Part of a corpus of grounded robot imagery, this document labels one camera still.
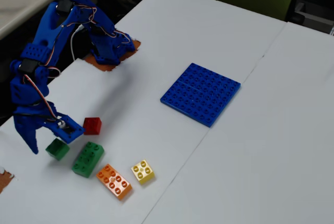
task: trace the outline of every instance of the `dark green lego brick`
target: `dark green lego brick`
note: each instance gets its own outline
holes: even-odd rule
[[[46,148],[46,151],[56,160],[61,160],[69,151],[69,146],[67,146],[60,139],[56,138]]]
[[[88,178],[103,155],[103,152],[104,149],[101,145],[88,142],[72,167],[73,172]]]

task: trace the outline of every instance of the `blue lego baseplate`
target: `blue lego baseplate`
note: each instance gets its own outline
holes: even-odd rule
[[[191,63],[160,101],[210,127],[240,83]]]

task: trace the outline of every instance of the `orange lego brick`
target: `orange lego brick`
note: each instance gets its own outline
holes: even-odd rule
[[[108,188],[120,201],[131,191],[132,186],[111,165],[107,164],[96,177]]]

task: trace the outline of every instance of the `lego brick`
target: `lego brick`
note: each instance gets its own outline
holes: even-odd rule
[[[160,101],[210,127],[240,83],[191,63]]]
[[[154,178],[154,172],[146,160],[142,160],[140,163],[133,166],[131,170],[142,185]]]
[[[69,146],[67,146],[60,139],[55,138],[51,144],[48,145],[46,151],[56,160],[61,160],[69,151]]]
[[[84,135],[98,135],[100,134],[102,122],[100,118],[85,118],[83,122],[85,129]]]
[[[120,201],[131,191],[131,184],[124,179],[111,165],[107,164],[96,177],[108,188]]]
[[[101,145],[88,142],[72,167],[73,172],[88,178],[103,155],[103,152],[104,149]]]

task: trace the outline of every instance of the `robotic arm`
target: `robotic arm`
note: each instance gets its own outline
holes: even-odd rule
[[[10,82],[11,99],[17,105],[15,128],[35,154],[38,153],[36,129],[47,127],[68,144],[85,131],[45,99],[49,94],[49,72],[55,69],[75,24],[82,24],[88,30],[94,45],[92,53],[99,64],[118,65],[124,53],[135,50],[130,36],[117,31],[106,14],[90,0],[50,3],[34,41],[10,65],[15,74]]]

